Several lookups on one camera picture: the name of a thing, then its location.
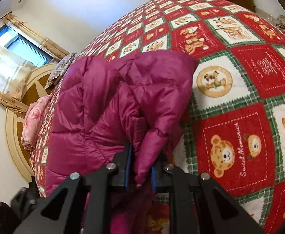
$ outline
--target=beige curtain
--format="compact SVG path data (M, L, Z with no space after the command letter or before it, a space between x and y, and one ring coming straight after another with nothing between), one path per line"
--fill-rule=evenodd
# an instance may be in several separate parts
M31 62L0 46L0 103L19 116L28 110L21 97L31 70L35 68Z
M39 48L51 54L54 58L62 59L66 55L69 54L68 51L64 50L60 46L58 46L55 42L46 38L39 33L37 33L34 29L30 28L27 22L20 21L15 15L12 13L7 14L3 18L3 22L15 30L20 35L24 36L27 39L32 39L33 43Z

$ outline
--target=purple puffer jacket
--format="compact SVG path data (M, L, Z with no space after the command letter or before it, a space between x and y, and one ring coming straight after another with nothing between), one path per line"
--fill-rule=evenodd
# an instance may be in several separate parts
M111 162L127 141L134 146L135 181L142 186L160 152L171 156L182 136L179 121L197 66L193 57L174 51L132 54L110 63L90 56L71 65L54 111L47 195L70 173L91 173ZM114 210L112 233L140 229L150 195L146 183L119 198L122 207Z

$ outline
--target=window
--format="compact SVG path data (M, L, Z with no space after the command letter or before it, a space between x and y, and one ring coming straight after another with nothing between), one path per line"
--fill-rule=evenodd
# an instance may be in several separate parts
M8 26L0 28L0 45L19 57L32 62L37 67L50 63L53 59L48 53L39 49Z

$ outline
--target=pink floral fabric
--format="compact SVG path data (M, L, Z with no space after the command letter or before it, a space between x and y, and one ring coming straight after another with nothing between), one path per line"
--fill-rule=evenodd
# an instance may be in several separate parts
M21 144L26 150L32 151L38 139L40 124L43 112L49 103L51 96L44 96L29 106L26 113L23 133L21 135Z

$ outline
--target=yellow bear head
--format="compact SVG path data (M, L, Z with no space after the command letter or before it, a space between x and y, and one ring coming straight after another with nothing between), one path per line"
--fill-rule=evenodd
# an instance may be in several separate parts
M225 170L232 167L234 163L234 149L230 142L223 141L216 134L212 137L211 143L213 145L211 150L211 160L215 167L215 177L222 177Z

